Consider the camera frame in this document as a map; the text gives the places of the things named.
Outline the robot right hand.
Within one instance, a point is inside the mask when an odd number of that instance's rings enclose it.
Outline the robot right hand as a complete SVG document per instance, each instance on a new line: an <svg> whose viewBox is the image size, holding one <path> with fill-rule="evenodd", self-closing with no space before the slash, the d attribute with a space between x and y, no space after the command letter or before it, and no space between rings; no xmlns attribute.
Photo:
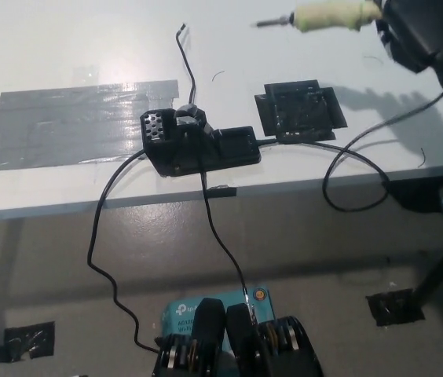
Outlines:
<svg viewBox="0 0 443 377"><path fill-rule="evenodd" d="M419 73L432 68L443 80L443 1L377 1L375 22L392 60Z"/></svg>

